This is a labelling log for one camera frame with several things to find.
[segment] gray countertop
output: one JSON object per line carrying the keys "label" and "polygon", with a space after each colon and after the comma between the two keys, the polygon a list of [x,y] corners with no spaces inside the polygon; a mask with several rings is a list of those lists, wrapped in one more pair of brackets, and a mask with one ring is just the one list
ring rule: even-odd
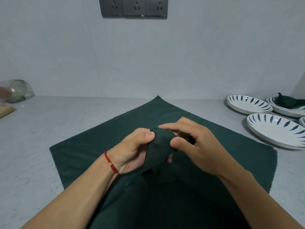
{"label": "gray countertop", "polygon": [[[49,147],[150,99],[36,96],[0,119],[0,228],[17,229],[63,191]],[[256,141],[222,100],[166,100]],[[270,195],[305,227],[305,151],[278,151]]]}

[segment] forearm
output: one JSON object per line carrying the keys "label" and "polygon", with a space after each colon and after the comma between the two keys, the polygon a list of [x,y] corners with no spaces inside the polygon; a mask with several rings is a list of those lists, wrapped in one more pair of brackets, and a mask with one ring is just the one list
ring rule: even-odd
{"label": "forearm", "polygon": [[252,229],[303,228],[237,162],[230,165],[219,178]]}
{"label": "forearm", "polygon": [[86,228],[97,204],[115,179],[101,155],[80,177],[51,203],[30,219],[28,228]]}

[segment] left hand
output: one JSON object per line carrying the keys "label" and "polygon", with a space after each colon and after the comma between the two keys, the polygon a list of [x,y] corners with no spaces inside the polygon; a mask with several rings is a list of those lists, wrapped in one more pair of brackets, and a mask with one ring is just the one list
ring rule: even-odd
{"label": "left hand", "polygon": [[[155,133],[150,132],[148,128],[137,128],[119,144],[107,151],[107,155],[119,171],[119,173],[128,173],[144,164],[147,143],[155,138]],[[169,163],[172,161],[172,154],[169,156]]]}

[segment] red string bracelet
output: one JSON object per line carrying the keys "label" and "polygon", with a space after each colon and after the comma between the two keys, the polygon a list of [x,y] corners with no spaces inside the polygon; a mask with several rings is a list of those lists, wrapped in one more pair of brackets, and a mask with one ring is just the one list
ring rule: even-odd
{"label": "red string bracelet", "polygon": [[114,167],[114,165],[111,163],[110,159],[108,158],[107,151],[104,152],[104,155],[105,155],[105,158],[106,158],[106,160],[108,161],[108,163],[109,163],[111,169],[113,170],[113,172],[114,172],[116,175],[119,175],[118,170]]}

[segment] right hand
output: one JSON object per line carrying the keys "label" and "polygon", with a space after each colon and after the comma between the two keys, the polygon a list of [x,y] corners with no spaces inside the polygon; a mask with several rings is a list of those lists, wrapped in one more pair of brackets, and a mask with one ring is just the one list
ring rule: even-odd
{"label": "right hand", "polygon": [[181,117],[176,123],[163,124],[159,128],[171,130],[182,137],[193,137],[196,141],[194,145],[182,137],[175,137],[170,146],[185,152],[195,165],[207,173],[222,176],[230,163],[236,163],[207,127],[190,119]]}

